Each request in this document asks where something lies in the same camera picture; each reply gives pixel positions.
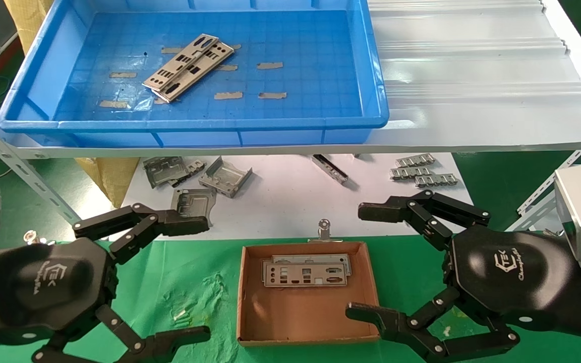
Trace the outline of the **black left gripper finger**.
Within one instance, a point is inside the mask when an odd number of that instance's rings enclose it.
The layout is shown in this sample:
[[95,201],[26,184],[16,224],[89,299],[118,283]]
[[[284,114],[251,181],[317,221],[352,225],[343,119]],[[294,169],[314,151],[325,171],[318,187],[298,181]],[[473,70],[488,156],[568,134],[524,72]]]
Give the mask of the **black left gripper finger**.
[[[174,329],[141,338],[108,305],[102,305],[95,311],[95,319],[127,347],[116,362],[171,362],[180,347],[206,342],[211,338],[207,326]],[[32,362],[93,362],[65,353],[63,349],[68,341],[65,335],[55,334],[32,355]]]
[[158,236],[189,236],[209,230],[205,216],[184,217],[175,210],[154,210],[134,204],[81,220],[72,226],[75,237],[99,240],[124,232],[110,245],[117,264],[125,264]]

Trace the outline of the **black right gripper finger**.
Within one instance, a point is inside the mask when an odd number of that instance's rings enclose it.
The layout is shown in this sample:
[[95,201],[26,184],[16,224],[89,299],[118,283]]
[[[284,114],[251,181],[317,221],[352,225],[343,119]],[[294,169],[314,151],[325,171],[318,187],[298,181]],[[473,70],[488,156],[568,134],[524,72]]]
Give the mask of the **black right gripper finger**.
[[487,226],[491,214],[449,196],[424,190],[413,196],[390,196],[383,204],[364,202],[358,206],[358,218],[385,223],[405,222],[436,250],[447,251],[453,233],[440,219],[469,228]]
[[412,316],[390,308],[350,302],[346,317],[373,324],[383,340],[408,345],[426,362],[456,362],[505,354],[519,344],[519,336],[500,320],[487,318],[489,332],[440,340],[429,327],[452,309],[461,297],[448,287]]

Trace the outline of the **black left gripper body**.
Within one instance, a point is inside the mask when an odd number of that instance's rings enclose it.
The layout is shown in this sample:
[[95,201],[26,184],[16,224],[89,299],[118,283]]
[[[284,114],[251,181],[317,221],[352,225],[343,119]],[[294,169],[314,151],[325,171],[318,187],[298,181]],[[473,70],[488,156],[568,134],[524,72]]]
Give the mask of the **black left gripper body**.
[[115,299],[117,284],[111,256],[85,237],[0,250],[0,345],[82,338],[99,324],[95,312]]

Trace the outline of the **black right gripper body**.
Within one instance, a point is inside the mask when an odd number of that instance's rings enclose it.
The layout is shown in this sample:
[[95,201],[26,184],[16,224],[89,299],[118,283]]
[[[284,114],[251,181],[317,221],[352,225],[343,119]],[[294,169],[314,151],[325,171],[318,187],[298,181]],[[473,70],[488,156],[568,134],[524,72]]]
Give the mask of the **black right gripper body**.
[[581,336],[581,267],[557,237],[474,225],[450,241],[443,281],[478,324]]

